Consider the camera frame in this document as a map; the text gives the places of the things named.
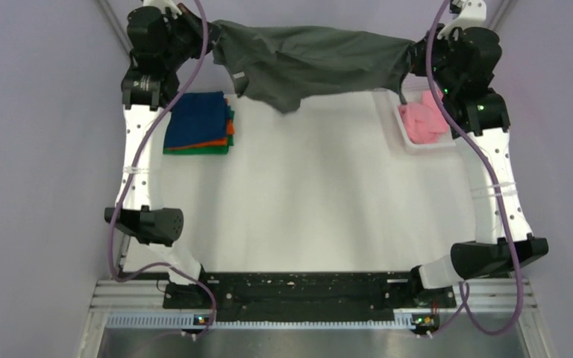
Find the dark grey t-shirt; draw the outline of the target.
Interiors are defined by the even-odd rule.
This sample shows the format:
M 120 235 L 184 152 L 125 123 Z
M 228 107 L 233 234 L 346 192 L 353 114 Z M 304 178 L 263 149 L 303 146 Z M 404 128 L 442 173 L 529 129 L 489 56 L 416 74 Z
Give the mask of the dark grey t-shirt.
M 410 71 L 412 40 L 312 25 L 214 25 L 220 36 L 213 59 L 228 71 L 234 92 L 282 114 L 316 95 L 398 92 Z

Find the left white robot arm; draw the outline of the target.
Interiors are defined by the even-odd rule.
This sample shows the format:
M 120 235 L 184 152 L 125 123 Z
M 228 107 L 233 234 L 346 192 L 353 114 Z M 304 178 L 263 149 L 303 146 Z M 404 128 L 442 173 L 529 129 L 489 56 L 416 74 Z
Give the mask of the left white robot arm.
M 203 4 L 191 11 L 176 1 L 144 1 L 128 15 L 130 65 L 121 82 L 125 145 L 120 187 L 105 208 L 107 265 L 117 283 L 161 267 L 174 289 L 192 308 L 212 310 L 214 293 L 202 277 L 204 268 L 180 241 L 184 214 L 165 207 L 160 169 L 166 127 L 172 108 L 197 77 L 214 43 Z M 131 274 L 121 275 L 116 263 L 116 233 L 135 238 L 158 257 Z

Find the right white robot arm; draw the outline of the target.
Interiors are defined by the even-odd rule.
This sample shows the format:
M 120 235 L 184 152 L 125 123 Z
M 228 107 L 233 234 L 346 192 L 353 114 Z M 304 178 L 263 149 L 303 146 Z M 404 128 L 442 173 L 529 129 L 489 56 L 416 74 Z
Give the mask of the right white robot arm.
M 442 258 L 411 270 L 407 296 L 428 307 L 438 290 L 460 281 L 512 274 L 548 253 L 548 240 L 528 224 L 510 159 L 510 117 L 492 87 L 501 58 L 498 35 L 486 28 L 437 25 L 410 49 L 411 72 L 442 93 L 436 110 L 451 129 L 464 162 L 475 216 L 475 234 L 457 242 Z

